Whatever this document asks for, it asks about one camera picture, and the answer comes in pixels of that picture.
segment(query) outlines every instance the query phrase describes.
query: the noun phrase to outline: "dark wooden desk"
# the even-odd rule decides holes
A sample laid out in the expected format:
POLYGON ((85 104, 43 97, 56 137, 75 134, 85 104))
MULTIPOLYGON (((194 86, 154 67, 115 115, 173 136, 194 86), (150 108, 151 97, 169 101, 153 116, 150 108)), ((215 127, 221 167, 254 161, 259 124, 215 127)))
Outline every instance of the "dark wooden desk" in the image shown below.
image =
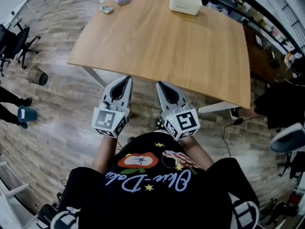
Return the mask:
POLYGON ((286 65, 284 63, 285 56, 264 36, 252 29, 251 27, 244 25, 244 34, 246 37, 246 43, 248 47, 250 71, 261 77, 263 80, 270 84, 276 84, 274 75, 277 73, 280 76, 291 79, 292 72, 290 69, 286 71, 286 65), (263 42, 263 49, 260 49, 255 42, 255 34, 258 35, 263 42), (271 52, 274 53, 275 60, 271 60, 269 56, 271 52))

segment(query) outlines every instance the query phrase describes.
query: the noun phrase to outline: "black wire trash can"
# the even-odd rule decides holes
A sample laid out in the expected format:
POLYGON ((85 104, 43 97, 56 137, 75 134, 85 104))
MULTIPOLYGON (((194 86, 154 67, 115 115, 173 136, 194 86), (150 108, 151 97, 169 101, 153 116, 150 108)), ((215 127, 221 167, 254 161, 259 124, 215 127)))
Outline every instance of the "black wire trash can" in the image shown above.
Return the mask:
POLYGON ((32 67, 28 74, 29 83, 43 86, 48 81, 48 75, 36 66, 32 67))

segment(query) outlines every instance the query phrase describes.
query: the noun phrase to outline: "white marker cube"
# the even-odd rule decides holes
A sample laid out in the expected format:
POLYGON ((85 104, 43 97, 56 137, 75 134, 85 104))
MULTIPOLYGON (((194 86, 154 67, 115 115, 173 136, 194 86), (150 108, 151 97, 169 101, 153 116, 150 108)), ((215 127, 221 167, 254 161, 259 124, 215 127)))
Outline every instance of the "white marker cube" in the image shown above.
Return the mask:
POLYGON ((128 121, 125 112, 94 108, 91 126, 102 135, 117 138, 128 121))
POLYGON ((195 109, 166 116, 164 126, 175 140, 194 135, 200 128, 195 109))

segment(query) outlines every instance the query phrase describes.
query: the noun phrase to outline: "black t-shirt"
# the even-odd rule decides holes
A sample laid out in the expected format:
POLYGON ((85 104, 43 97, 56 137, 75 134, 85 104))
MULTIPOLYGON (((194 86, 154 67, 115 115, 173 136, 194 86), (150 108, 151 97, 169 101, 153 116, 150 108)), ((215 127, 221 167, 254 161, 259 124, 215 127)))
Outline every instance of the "black t-shirt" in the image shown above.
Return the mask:
POLYGON ((246 201, 258 206, 235 159, 203 171, 170 135, 148 133, 126 145, 104 175, 83 167, 71 171, 51 228, 224 229, 232 214, 247 214, 234 210, 246 201))

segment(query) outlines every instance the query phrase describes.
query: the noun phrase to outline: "trash can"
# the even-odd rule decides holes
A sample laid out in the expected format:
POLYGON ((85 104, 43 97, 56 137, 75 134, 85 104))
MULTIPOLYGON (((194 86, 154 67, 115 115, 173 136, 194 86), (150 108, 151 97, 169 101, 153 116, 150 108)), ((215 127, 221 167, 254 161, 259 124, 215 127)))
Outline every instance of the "trash can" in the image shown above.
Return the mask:
POLYGON ((48 75, 36 66, 32 67, 28 74, 28 81, 40 86, 47 83, 48 75))
POLYGON ((37 120, 37 112, 34 109, 20 106, 18 109, 19 122, 28 122, 37 120))

